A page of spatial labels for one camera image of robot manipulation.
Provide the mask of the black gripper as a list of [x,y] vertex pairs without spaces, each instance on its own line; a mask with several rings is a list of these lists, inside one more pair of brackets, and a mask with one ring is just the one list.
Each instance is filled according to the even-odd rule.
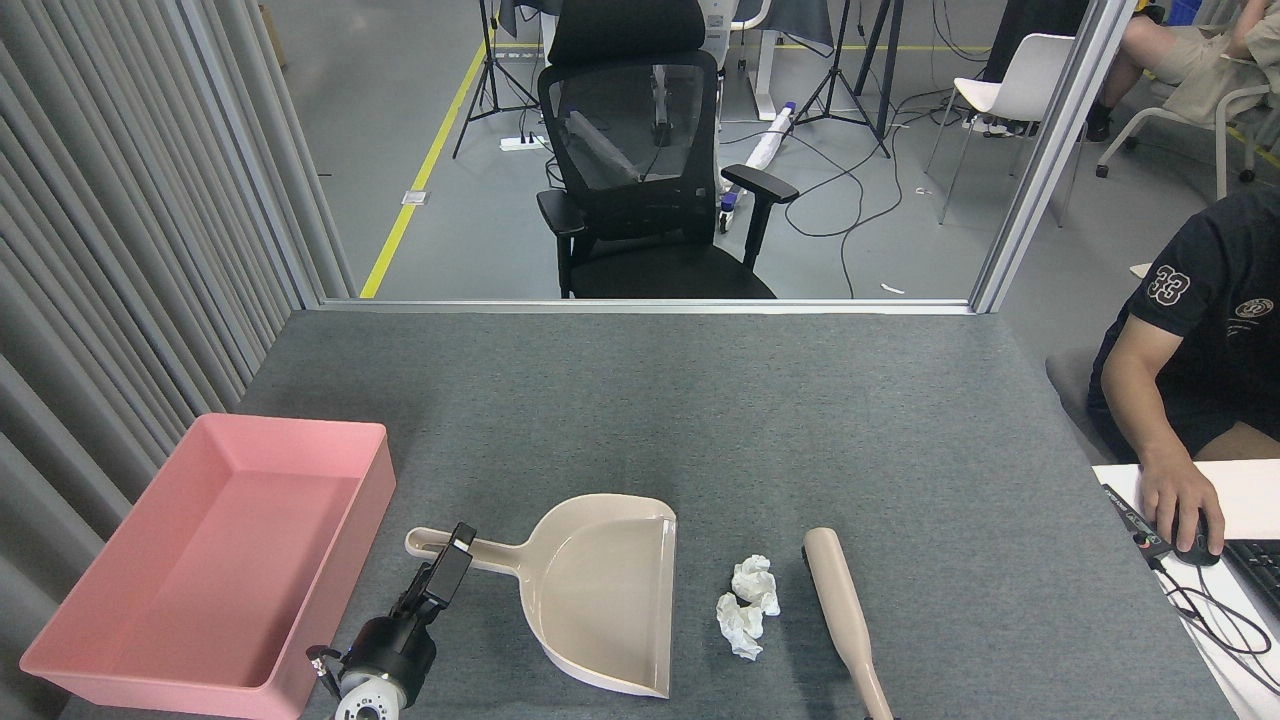
[[453,601],[474,560],[475,537],[474,527],[458,523],[431,568],[420,568],[393,603],[393,618],[374,618],[361,628],[346,653],[346,691],[380,675],[401,691],[421,691],[436,657],[428,624]]

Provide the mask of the person's right hand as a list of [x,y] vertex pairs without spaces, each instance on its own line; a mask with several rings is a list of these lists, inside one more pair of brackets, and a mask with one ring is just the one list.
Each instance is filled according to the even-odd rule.
[[1219,556],[1225,546],[1225,518],[1212,482],[1192,462],[1146,464],[1139,477],[1140,506],[1157,532],[1175,550],[1190,552],[1196,537],[1204,537],[1204,550]]

